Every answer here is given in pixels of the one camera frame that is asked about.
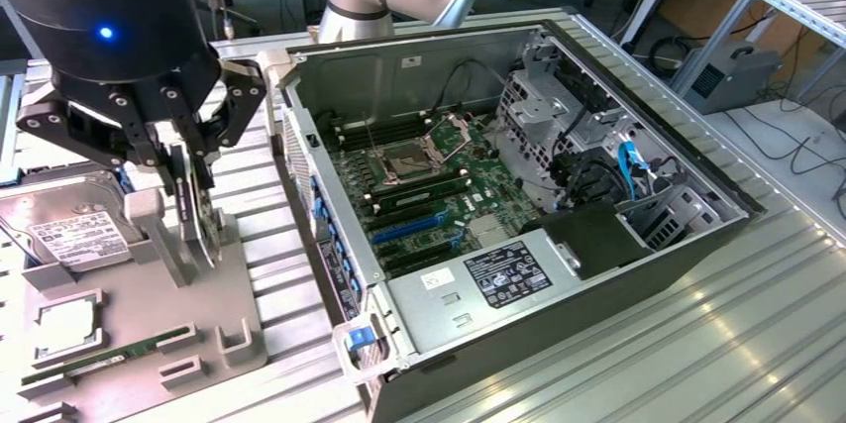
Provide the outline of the blue expansion slot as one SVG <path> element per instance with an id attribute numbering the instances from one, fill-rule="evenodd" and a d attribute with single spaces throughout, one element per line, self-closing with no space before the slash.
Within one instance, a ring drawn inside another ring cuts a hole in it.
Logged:
<path id="1" fill-rule="evenodd" d="M 393 240 L 407 237 L 422 231 L 434 229 L 439 227 L 443 224 L 443 222 L 445 222 L 445 217 L 442 215 L 434 215 L 429 218 L 419 219 L 402 226 L 398 226 L 394 229 L 375 233 L 374 236 L 371 237 L 370 242 L 374 245 L 390 242 Z"/>

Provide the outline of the CPU socket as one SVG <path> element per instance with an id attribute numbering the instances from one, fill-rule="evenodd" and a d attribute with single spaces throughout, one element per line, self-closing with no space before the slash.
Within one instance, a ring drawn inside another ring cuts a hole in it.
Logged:
<path id="1" fill-rule="evenodd" d="M 385 170 L 383 183 L 386 185 L 417 179 L 434 169 L 425 149 L 415 144 L 383 148 L 379 153 L 379 164 Z"/>

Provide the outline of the silver perforated drive cage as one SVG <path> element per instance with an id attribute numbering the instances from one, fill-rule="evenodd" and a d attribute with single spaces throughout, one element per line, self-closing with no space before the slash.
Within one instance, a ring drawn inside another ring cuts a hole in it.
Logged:
<path id="1" fill-rule="evenodd" d="M 531 203 L 546 212 L 555 210 L 565 187 L 551 178 L 555 156 L 579 146 L 565 132 L 582 110 L 582 103 L 551 73 L 531 75 L 514 71 L 495 110 L 493 143 Z"/>

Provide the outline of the green RAM stick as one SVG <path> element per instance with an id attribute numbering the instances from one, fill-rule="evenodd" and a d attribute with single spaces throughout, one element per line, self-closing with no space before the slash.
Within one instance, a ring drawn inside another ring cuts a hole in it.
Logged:
<path id="1" fill-rule="evenodd" d="M 159 343 L 164 342 L 168 339 L 186 336 L 190 331 L 191 328 L 184 325 L 182 327 L 178 327 L 175 330 L 170 330 L 160 334 L 156 334 L 154 337 L 140 340 L 126 346 L 118 347 L 116 349 L 95 353 L 94 355 L 71 361 L 67 364 L 59 364 L 52 368 L 39 370 L 23 376 L 20 378 L 20 384 L 34 384 L 47 378 L 54 377 L 55 375 L 71 374 L 74 371 L 87 369 L 100 363 L 112 364 L 139 358 L 154 352 Z"/>
<path id="2" fill-rule="evenodd" d="M 385 197 L 373 205 L 373 207 L 379 207 L 381 213 L 389 213 L 391 211 L 429 203 L 434 200 L 445 199 L 463 191 L 465 189 L 459 187 L 438 191 L 419 191 L 402 196 Z"/>

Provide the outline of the blue disk caddy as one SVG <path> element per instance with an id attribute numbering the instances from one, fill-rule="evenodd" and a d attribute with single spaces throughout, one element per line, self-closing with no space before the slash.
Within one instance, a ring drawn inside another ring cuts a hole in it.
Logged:
<path id="1" fill-rule="evenodd" d="M 86 173 L 104 172 L 106 176 L 114 178 L 124 192 L 134 192 L 135 187 L 124 167 L 110 168 L 92 161 L 56 166 L 39 166 L 27 170 L 20 170 L 15 179 L 2 181 L 0 188 L 18 185 L 35 184 L 47 180 L 76 177 Z"/>

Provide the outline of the grey equipment box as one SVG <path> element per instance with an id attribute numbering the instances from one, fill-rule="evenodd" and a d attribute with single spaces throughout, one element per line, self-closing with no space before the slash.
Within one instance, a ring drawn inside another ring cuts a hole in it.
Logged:
<path id="1" fill-rule="evenodd" d="M 702 115 L 750 106 L 781 66 L 777 51 L 746 41 L 728 42 L 713 52 L 682 97 Z"/>

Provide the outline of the black expansion slot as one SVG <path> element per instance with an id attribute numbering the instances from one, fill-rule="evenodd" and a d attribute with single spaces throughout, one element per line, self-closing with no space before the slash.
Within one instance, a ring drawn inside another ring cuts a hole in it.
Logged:
<path id="1" fill-rule="evenodd" d="M 431 257 L 429 260 L 425 260 L 417 264 L 409 264 L 405 265 L 394 270 L 391 270 L 387 274 L 389 274 L 389 278 L 394 279 L 398 278 L 403 275 L 407 275 L 413 272 L 417 272 L 433 265 L 441 264 L 451 259 L 454 259 L 458 255 L 457 254 L 447 254 L 439 257 Z"/>
<path id="2" fill-rule="evenodd" d="M 385 261 L 383 265 L 389 268 L 413 265 L 413 264 L 425 262 L 430 259 L 434 259 L 437 257 L 441 257 L 453 250 L 454 250 L 453 243 L 450 241 L 446 241 L 425 249 L 407 252 L 402 255 L 398 255 L 397 257 L 389 258 Z"/>

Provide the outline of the silver hard disk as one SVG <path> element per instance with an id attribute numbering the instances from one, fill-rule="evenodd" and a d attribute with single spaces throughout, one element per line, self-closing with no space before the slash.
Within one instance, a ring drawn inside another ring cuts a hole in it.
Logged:
<path id="1" fill-rule="evenodd" d="M 104 172 L 0 188 L 0 232 L 35 264 L 74 272 L 120 264 L 146 240 L 124 216 L 124 196 Z"/>

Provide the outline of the green motherboard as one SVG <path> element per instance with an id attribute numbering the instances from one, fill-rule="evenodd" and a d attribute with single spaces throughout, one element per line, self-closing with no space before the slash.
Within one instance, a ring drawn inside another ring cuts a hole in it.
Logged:
<path id="1" fill-rule="evenodd" d="M 446 162 L 439 162 L 430 156 L 423 145 L 423 136 L 449 113 L 457 112 L 426 114 L 425 134 L 414 139 L 377 146 L 375 154 L 371 147 L 358 151 L 343 151 L 335 130 L 337 125 L 323 135 L 329 142 L 333 165 L 353 203 L 353 211 L 359 219 L 366 241 L 387 277 L 387 273 L 398 267 L 386 267 L 385 261 L 407 252 L 446 241 L 454 245 L 454 250 L 449 254 L 457 254 L 458 257 L 482 249 L 469 230 L 469 223 L 474 219 L 495 214 L 513 238 L 519 234 L 523 224 L 542 214 L 542 209 L 531 203 L 529 195 L 522 190 L 522 180 L 513 176 L 501 160 L 499 150 L 493 143 L 494 128 L 485 125 L 473 115 L 458 113 L 470 121 L 471 129 L 481 136 L 482 141 L 470 145 Z M 451 197 L 381 213 L 379 207 L 373 207 L 375 203 L 369 202 L 366 191 L 373 186 L 385 184 L 385 170 L 379 164 L 382 149 L 405 144 L 421 146 L 429 155 L 434 169 L 423 176 L 457 168 L 462 172 L 462 177 L 470 178 L 473 183 L 463 192 Z M 434 215 L 445 217 L 439 227 L 378 245 L 370 242 L 375 233 Z"/>

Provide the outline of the black RAM slot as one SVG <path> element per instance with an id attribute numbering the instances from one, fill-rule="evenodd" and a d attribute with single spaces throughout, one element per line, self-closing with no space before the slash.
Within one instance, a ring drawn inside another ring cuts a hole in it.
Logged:
<path id="1" fill-rule="evenodd" d="M 405 141 L 409 139 L 414 139 L 419 136 L 422 136 L 426 132 L 426 128 L 423 127 L 419 131 L 417 132 L 405 132 L 405 133 L 399 133 L 399 134 L 391 134 L 391 135 L 377 135 L 377 145 L 382 146 L 398 141 Z M 339 139 L 339 144 L 341 144 L 341 149 L 343 151 L 358 151 L 366 148 L 370 148 L 370 141 L 369 141 L 369 137 L 366 136 L 353 136 L 353 137 L 345 137 L 345 136 L 338 136 Z"/>
<path id="2" fill-rule="evenodd" d="M 366 136 L 367 134 L 391 135 L 405 132 L 417 132 L 425 127 L 425 119 L 421 116 L 389 118 L 361 126 L 345 125 L 337 127 L 337 135 L 345 137 Z"/>
<path id="3" fill-rule="evenodd" d="M 383 145 L 422 136 L 426 125 L 422 120 L 385 122 L 350 128 L 338 132 L 345 148 L 363 148 L 370 144 Z"/>
<path id="4" fill-rule="evenodd" d="M 425 121 L 427 112 L 423 110 L 411 111 L 399 115 L 373 115 L 369 117 L 362 116 L 351 121 L 338 123 L 335 130 L 350 131 L 354 129 L 365 128 L 365 123 L 370 123 L 379 128 L 394 128 L 405 126 L 406 124 L 418 124 Z"/>
<path id="5" fill-rule="evenodd" d="M 459 174 L 459 175 L 462 175 L 462 172 L 461 172 L 457 168 L 454 168 L 454 169 L 450 169 L 450 170 L 442 171 L 442 172 L 439 172 L 439 173 L 430 174 L 430 175 L 427 175 L 427 176 L 421 176 L 421 177 L 418 177 L 418 178 L 413 178 L 413 179 L 410 179 L 410 180 L 403 181 L 402 183 L 411 182 L 411 181 L 415 181 L 415 180 L 421 180 L 421 179 L 423 179 L 425 177 L 437 176 L 437 175 L 441 175 L 441 174 L 455 174 L 455 175 L 458 175 L 458 174 Z M 371 188 L 370 188 L 366 192 L 369 192 L 373 188 L 381 189 L 381 188 L 383 188 L 383 187 L 386 187 L 386 186 L 395 185 L 395 184 L 379 184 L 379 185 L 375 185 L 375 186 L 373 186 L 373 187 L 371 187 Z"/>
<path id="6" fill-rule="evenodd" d="M 399 193 L 407 190 L 413 190 L 415 188 L 419 187 L 425 187 L 425 186 L 430 186 L 430 185 L 439 185 L 443 183 L 447 183 L 449 181 L 462 178 L 462 176 L 458 174 L 441 174 L 437 176 L 430 176 L 430 177 L 425 177 L 421 180 L 415 180 L 411 182 L 406 182 L 402 184 L 395 184 L 395 185 L 390 185 L 386 186 L 381 189 L 373 188 L 366 195 L 369 195 L 371 198 L 377 198 L 377 197 L 382 197 L 386 195 L 390 195 L 393 193 Z"/>
<path id="7" fill-rule="evenodd" d="M 442 192 L 462 190 L 471 183 L 473 183 L 473 180 L 470 178 L 459 177 L 453 180 L 419 185 L 414 188 L 409 188 L 403 190 L 394 189 L 381 194 L 377 194 L 375 192 L 373 192 L 369 194 L 369 202 L 377 203 L 377 202 L 387 201 L 387 202 L 398 203 L 402 200 L 410 200 L 413 197 L 418 197 L 418 196 L 431 197 L 433 195 Z"/>

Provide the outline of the silver disk bay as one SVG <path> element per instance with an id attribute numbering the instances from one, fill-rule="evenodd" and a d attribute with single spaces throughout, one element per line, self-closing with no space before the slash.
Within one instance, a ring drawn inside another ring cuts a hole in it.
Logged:
<path id="1" fill-rule="evenodd" d="M 720 194 L 685 184 L 671 185 L 617 208 L 639 243 L 657 252 L 749 218 L 749 213 Z"/>

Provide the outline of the grey power supply unit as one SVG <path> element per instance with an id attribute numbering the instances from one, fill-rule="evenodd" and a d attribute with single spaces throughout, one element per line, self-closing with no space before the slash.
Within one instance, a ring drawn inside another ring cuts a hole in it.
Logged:
<path id="1" fill-rule="evenodd" d="M 581 261 L 534 230 L 387 283 L 423 358 L 486 337 L 587 288 Z"/>

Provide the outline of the graphics card with metal bracket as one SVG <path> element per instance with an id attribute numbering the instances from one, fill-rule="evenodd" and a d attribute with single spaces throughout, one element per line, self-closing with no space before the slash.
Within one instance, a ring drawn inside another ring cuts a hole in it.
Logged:
<path id="1" fill-rule="evenodd" d="M 215 269 L 222 260 L 222 223 L 210 192 L 203 188 L 208 176 L 207 164 L 187 152 L 183 144 L 172 144 L 171 160 L 180 237 L 198 267 Z"/>

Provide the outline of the grey parts rack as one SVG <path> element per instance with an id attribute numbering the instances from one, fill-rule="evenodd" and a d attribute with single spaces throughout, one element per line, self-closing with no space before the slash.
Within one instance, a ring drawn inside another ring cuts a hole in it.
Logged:
<path id="1" fill-rule="evenodd" d="M 222 260 L 203 270 L 166 223 L 154 189 L 124 196 L 124 216 L 146 236 L 120 264 L 74 272 L 62 264 L 35 264 L 8 239 L 4 258 L 11 283 L 0 302 L 10 306 L 0 370 L 12 423 L 112 423 L 260 368 L 267 351 L 260 335 L 246 256 L 232 216 L 219 213 Z M 95 339 L 36 358 L 40 310 L 76 300 L 96 304 Z M 100 363 L 34 384 L 20 378 L 95 353 L 116 349 L 187 325 L 190 333 L 166 340 L 150 354 Z"/>

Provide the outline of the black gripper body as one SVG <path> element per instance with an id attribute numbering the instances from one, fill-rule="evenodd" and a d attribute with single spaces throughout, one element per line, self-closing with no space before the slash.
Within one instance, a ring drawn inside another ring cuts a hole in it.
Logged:
<path id="1" fill-rule="evenodd" d="M 52 67 L 59 91 L 178 85 L 220 75 L 195 0 L 10 0 Z"/>

